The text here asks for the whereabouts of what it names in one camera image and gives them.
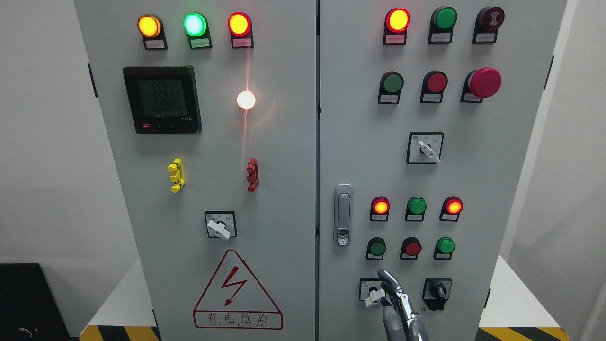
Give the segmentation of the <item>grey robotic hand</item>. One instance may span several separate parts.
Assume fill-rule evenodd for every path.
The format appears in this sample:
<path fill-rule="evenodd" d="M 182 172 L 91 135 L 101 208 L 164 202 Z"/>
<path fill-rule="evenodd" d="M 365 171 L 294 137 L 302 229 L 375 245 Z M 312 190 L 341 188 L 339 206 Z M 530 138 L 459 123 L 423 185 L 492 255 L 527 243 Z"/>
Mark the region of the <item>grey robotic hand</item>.
<path fill-rule="evenodd" d="M 383 307 L 383 325 L 388 341 L 430 341 L 431 337 L 409 296 L 398 280 L 383 268 L 377 270 L 389 304 Z"/>

